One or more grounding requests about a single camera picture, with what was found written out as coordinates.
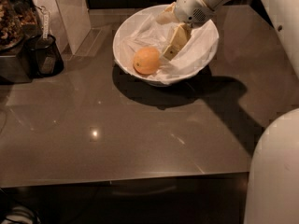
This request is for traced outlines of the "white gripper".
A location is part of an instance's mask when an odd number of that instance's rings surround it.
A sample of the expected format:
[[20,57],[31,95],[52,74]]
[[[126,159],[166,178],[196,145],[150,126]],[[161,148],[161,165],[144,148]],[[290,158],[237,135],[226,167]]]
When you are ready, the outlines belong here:
[[190,40],[192,33],[190,26],[203,26],[213,15],[214,11],[204,0],[177,0],[176,3],[170,4],[156,17],[156,21],[161,25],[176,22],[177,19],[184,23],[170,29],[163,56],[171,61]]

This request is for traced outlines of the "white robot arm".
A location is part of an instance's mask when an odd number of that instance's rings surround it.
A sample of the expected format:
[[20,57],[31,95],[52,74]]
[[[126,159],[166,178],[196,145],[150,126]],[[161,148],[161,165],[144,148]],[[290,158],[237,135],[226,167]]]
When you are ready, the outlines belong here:
[[[157,22],[204,25],[231,0],[176,0]],[[299,0],[261,0],[292,71],[299,75]],[[244,224],[299,224],[299,108],[285,109],[253,152]]]

